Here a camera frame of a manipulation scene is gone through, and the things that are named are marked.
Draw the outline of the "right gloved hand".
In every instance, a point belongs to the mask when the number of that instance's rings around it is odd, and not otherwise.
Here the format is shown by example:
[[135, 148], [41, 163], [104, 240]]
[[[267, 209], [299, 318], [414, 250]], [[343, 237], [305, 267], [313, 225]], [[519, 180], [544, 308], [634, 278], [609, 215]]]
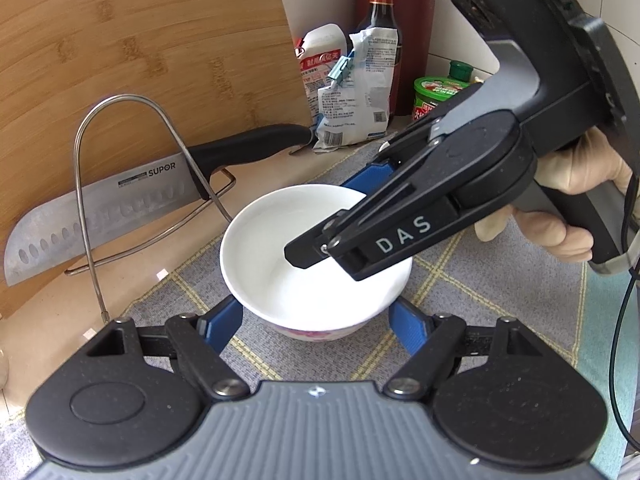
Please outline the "right gloved hand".
[[[611, 181], [626, 193], [632, 171], [605, 134], [589, 129], [576, 148], [550, 153], [539, 159], [535, 180], [546, 188], [567, 195], [577, 195]], [[504, 231], [513, 219], [522, 234], [533, 244], [561, 262], [578, 263], [592, 259], [593, 236], [578, 226], [569, 226], [554, 214], [521, 211], [508, 205], [474, 224], [477, 238], [490, 242]]]

